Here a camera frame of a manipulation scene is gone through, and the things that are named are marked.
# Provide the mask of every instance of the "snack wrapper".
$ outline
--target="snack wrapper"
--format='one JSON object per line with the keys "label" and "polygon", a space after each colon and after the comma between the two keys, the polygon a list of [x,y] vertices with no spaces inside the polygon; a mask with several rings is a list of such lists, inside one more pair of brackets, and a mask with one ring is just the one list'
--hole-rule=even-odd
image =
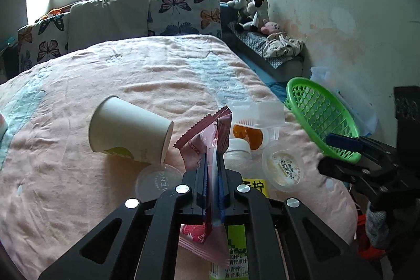
{"label": "snack wrapper", "polygon": [[232,112],[224,107],[201,119],[174,145],[181,152],[186,171],[196,169],[202,154],[207,154],[207,198],[211,199],[203,225],[181,225],[179,245],[210,262],[226,266],[229,264],[229,249],[219,208],[216,156],[228,148],[231,121]]}

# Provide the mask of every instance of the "green basket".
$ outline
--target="green basket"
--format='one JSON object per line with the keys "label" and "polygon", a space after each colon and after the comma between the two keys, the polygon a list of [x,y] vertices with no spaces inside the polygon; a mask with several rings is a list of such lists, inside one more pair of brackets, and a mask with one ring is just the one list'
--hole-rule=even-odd
{"label": "green basket", "polygon": [[322,152],[333,158],[357,163],[357,152],[336,149],[325,143],[329,133],[358,137],[359,130],[346,107],[330,91],[317,83],[295,77],[287,83],[284,105],[293,112],[297,121]]}

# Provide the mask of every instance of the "pink blanket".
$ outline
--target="pink blanket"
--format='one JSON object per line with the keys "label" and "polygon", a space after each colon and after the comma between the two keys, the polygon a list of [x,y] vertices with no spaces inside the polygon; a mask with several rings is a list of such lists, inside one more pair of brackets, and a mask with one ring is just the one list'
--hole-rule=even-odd
{"label": "pink blanket", "polygon": [[[226,80],[211,76],[212,69]],[[173,120],[171,146],[226,98],[276,100],[213,36],[129,39],[70,53],[1,85],[0,109],[28,85],[38,87],[42,98],[14,135],[0,172],[0,240],[28,280],[134,196],[144,165],[89,147],[90,117],[107,95]],[[350,242],[356,229],[351,197],[340,182],[326,187],[316,171],[320,151],[289,112],[286,120],[282,139],[296,146],[306,163],[306,186],[296,196]],[[177,149],[169,149],[165,162],[184,171]],[[191,278],[208,279],[207,262],[180,249],[176,279]]]}

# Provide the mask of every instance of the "white plastic bag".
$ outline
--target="white plastic bag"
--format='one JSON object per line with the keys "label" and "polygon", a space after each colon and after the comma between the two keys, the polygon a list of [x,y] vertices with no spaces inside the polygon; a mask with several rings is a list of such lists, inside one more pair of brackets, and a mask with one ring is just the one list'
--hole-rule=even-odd
{"label": "white plastic bag", "polygon": [[376,130],[377,116],[373,108],[359,95],[358,90],[348,84],[328,67],[312,67],[310,79],[328,89],[351,113],[360,135],[369,136]]}

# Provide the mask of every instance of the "silver screw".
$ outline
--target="silver screw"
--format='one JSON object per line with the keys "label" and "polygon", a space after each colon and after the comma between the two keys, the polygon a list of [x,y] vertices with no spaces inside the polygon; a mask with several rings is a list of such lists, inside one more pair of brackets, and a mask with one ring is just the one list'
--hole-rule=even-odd
{"label": "silver screw", "polygon": [[187,193],[188,191],[190,191],[190,187],[185,184],[180,184],[175,188],[175,191],[177,193]]}
{"label": "silver screw", "polygon": [[239,192],[246,193],[246,192],[249,192],[249,190],[251,190],[251,188],[246,184],[241,184],[241,185],[238,185],[237,190]]}
{"label": "silver screw", "polygon": [[286,204],[291,208],[297,208],[299,206],[300,202],[296,198],[289,198],[286,201]]}
{"label": "silver screw", "polygon": [[129,209],[134,209],[140,204],[138,199],[130,198],[125,201],[125,206]]}

